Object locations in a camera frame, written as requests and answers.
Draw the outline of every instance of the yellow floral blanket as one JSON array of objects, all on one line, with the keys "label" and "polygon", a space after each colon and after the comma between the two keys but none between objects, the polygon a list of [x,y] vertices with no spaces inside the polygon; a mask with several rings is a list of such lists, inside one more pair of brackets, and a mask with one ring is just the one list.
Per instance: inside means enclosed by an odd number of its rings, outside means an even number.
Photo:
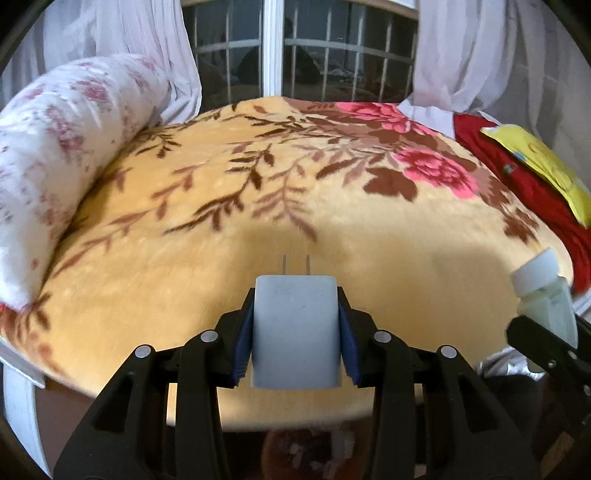
[{"label": "yellow floral blanket", "polygon": [[[61,242],[37,302],[0,330],[96,395],[139,344],[184,344],[238,309],[258,275],[333,275],[409,345],[469,362],[501,349],[509,273],[558,238],[452,140],[394,105],[249,100],[144,131]],[[226,429],[361,416],[372,391],[219,392]],[[170,406],[174,406],[174,395]]]}]

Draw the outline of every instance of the white bottle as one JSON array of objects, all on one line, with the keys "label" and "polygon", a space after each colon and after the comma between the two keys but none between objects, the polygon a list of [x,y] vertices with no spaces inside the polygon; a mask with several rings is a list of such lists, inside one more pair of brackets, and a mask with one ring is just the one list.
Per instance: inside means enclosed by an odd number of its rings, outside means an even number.
[{"label": "white bottle", "polygon": [[[579,345],[573,300],[565,278],[558,276],[558,261],[547,248],[511,275],[515,295],[521,299],[518,315],[526,315],[564,340],[573,349]],[[532,372],[543,369],[528,360]]]}]

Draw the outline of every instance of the metal window bars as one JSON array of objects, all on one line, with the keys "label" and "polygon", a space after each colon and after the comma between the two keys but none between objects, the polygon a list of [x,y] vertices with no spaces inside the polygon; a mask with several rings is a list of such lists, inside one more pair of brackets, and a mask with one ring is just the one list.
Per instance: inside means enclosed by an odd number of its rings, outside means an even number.
[{"label": "metal window bars", "polygon": [[[199,6],[194,8],[193,14],[193,57],[197,68],[199,68],[199,55],[204,53],[224,52],[225,53],[225,67],[226,67],[226,92],[228,94],[228,105],[232,103],[232,71],[230,66],[230,51],[236,48],[253,48],[258,49],[258,64],[262,64],[262,2],[259,8],[258,15],[258,38],[249,38],[247,40],[230,40],[230,25],[234,21],[234,0],[229,0],[225,12],[225,39],[224,42],[211,43],[199,46],[199,36],[197,34],[197,16],[199,14]],[[258,75],[258,89],[259,95],[262,95],[262,75]]]},{"label": "metal window bars", "polygon": [[[364,34],[365,34],[365,27],[366,27],[366,12],[367,6],[362,5],[361,11],[358,20],[358,30],[357,30],[357,39],[356,43],[347,43],[339,42],[339,41],[331,41],[331,26],[332,26],[332,19],[333,19],[333,5],[328,9],[327,18],[326,18],[326,35],[325,40],[313,40],[308,38],[299,38],[298,37],[298,16],[299,16],[299,2],[295,3],[294,11],[293,11],[293,32],[291,38],[278,38],[276,32],[269,32],[268,35],[265,35],[263,30],[265,28],[263,24],[263,15],[272,15],[277,11],[281,11],[282,17],[285,15],[283,14],[283,9],[276,9],[270,8],[272,5],[270,3],[276,4],[278,2],[282,2],[282,0],[263,0],[261,1],[261,7],[259,9],[258,15],[258,38],[252,38],[247,40],[229,40],[230,38],[230,25],[231,22],[235,19],[233,18],[233,5],[235,0],[229,0],[228,5],[225,12],[225,40],[224,42],[218,43],[211,43],[206,45],[199,46],[198,43],[198,35],[197,35],[197,15],[199,13],[199,7],[195,7],[194,15],[193,15],[193,54],[195,58],[195,62],[199,67],[198,57],[200,54],[204,53],[213,53],[213,52],[224,52],[225,53],[225,69],[226,69],[226,91],[227,91],[227,100],[228,104],[232,103],[232,73],[231,73],[231,65],[230,65],[230,51],[236,48],[258,48],[258,64],[259,68],[262,69],[258,75],[258,90],[260,95],[280,95],[281,89],[283,86],[282,80],[282,67],[279,67],[279,78],[277,79],[277,72],[266,72],[267,69],[275,69],[279,64],[282,65],[282,59],[263,59],[264,50],[267,52],[274,52],[275,56],[279,56],[278,54],[282,54],[282,46],[275,45],[274,48],[269,48],[267,43],[279,43],[281,42],[286,47],[291,47],[291,78],[290,78],[290,96],[293,98],[296,95],[296,49],[297,47],[317,47],[324,49],[324,61],[323,61],[323,73],[322,73],[322,101],[326,101],[326,93],[327,93],[327,83],[328,83],[328,72],[329,72],[329,54],[331,50],[344,50],[349,51],[355,54],[355,68],[353,72],[353,82],[352,82],[352,93],[351,93],[351,101],[355,101],[356,92],[358,89],[359,83],[359,75],[360,75],[360,67],[362,65],[363,59],[362,55],[372,55],[375,57],[380,57],[383,59],[382,62],[382,73],[381,73],[381,80],[379,85],[379,95],[378,95],[378,102],[382,102],[384,98],[384,87],[387,84],[388,79],[388,65],[389,62],[399,62],[402,64],[408,65],[408,73],[405,82],[405,96],[410,94],[412,88],[412,77],[413,77],[413,70],[414,70],[414,57],[417,48],[417,30],[415,29],[413,32],[413,43],[411,49],[410,57],[405,57],[401,55],[397,55],[395,53],[391,53],[391,44],[392,44],[392,33],[394,29],[394,13],[393,12],[386,12],[389,16],[386,35],[385,35],[385,45],[384,49],[380,50],[377,48],[366,47],[363,44]],[[282,19],[274,19],[275,21],[273,24],[275,25],[283,25],[284,18]]]},{"label": "metal window bars", "polygon": [[414,56],[417,47],[417,30],[413,33],[413,46],[411,49],[411,56],[404,57],[397,55],[395,53],[390,53],[391,48],[391,41],[392,41],[392,31],[394,28],[394,13],[387,12],[389,15],[388,26],[386,30],[386,41],[383,50],[379,50],[377,48],[365,47],[363,45],[363,38],[365,33],[366,27],[366,12],[367,6],[363,5],[361,7],[361,14],[359,16],[358,21],[358,30],[357,30],[357,42],[354,43],[347,43],[347,42],[337,42],[337,41],[330,41],[330,34],[331,34],[331,25],[332,25],[332,16],[333,16],[333,9],[332,5],[328,10],[327,18],[326,18],[326,40],[311,40],[307,38],[298,38],[298,15],[299,15],[299,2],[295,3],[294,6],[294,29],[291,38],[286,38],[284,44],[286,46],[291,46],[291,96],[294,97],[295,86],[296,86],[296,48],[297,47],[318,47],[324,48],[324,71],[322,75],[322,96],[321,101],[326,101],[326,86],[327,86],[327,74],[329,69],[329,51],[333,50],[345,50],[351,51],[355,53],[355,68],[353,71],[353,86],[351,92],[351,101],[355,101],[356,91],[359,81],[359,74],[360,74],[360,66],[362,63],[362,54],[373,55],[376,57],[383,58],[382,64],[382,74],[381,74],[381,81],[379,87],[379,95],[378,95],[378,102],[382,102],[384,98],[384,86],[387,82],[387,72],[388,72],[388,62],[389,61],[396,61],[400,63],[404,63],[409,65],[408,67],[408,74],[405,83],[405,97],[410,94],[410,90],[412,87],[412,78],[413,78],[413,67],[414,67]]}]

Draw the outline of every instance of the white floral pillow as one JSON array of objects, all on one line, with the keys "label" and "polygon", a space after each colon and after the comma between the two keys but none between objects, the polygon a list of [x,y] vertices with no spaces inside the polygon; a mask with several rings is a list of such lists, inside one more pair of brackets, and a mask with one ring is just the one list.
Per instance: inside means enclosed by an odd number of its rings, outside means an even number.
[{"label": "white floral pillow", "polygon": [[61,66],[0,113],[0,302],[38,294],[78,203],[168,94],[152,60],[133,54]]}]

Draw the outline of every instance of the glass pane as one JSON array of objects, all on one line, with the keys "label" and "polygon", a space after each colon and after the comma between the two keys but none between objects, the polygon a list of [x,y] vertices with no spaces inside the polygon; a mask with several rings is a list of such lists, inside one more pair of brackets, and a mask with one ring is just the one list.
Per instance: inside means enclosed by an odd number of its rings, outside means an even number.
[{"label": "glass pane", "polygon": [[386,37],[388,24],[393,15],[389,12],[368,8],[365,13],[365,31],[363,33],[363,46],[386,51]]},{"label": "glass pane", "polygon": [[339,1],[333,6],[330,41],[357,45],[359,19],[363,5]]},{"label": "glass pane", "polygon": [[229,0],[213,0],[195,7],[197,46],[226,41],[226,13],[229,5]]},{"label": "glass pane", "polygon": [[226,51],[198,55],[197,68],[199,69],[203,96],[201,112],[227,105]]},{"label": "glass pane", "polygon": [[406,97],[408,69],[410,65],[399,61],[388,60],[386,81],[384,82],[383,102],[400,103]]},{"label": "glass pane", "polygon": [[259,37],[261,3],[262,0],[233,0],[230,11],[230,40]]},{"label": "glass pane", "polygon": [[257,98],[259,94],[259,47],[230,50],[230,82],[232,103]]},{"label": "glass pane", "polygon": [[312,40],[326,40],[326,18],[332,1],[318,0],[287,0],[285,2],[285,26],[284,36],[291,38],[296,27],[297,38],[309,38]]},{"label": "glass pane", "polygon": [[189,43],[191,47],[194,48],[194,38],[195,38],[195,9],[197,7],[185,7],[183,8],[183,21],[185,25],[185,29],[187,30],[187,36],[189,37]]},{"label": "glass pane", "polygon": [[[326,102],[350,102],[355,80],[355,52],[329,51],[329,68],[326,78]],[[355,101],[377,102],[382,79],[384,60],[381,57],[359,54],[359,70],[355,89]]]},{"label": "glass pane", "polygon": [[[295,91],[294,98],[301,100],[322,99],[322,72],[324,49],[321,47],[295,48]],[[293,48],[283,50],[283,94],[291,96],[291,66]]]},{"label": "glass pane", "polygon": [[413,37],[417,28],[418,22],[416,20],[393,15],[390,53],[410,58],[413,53]]}]

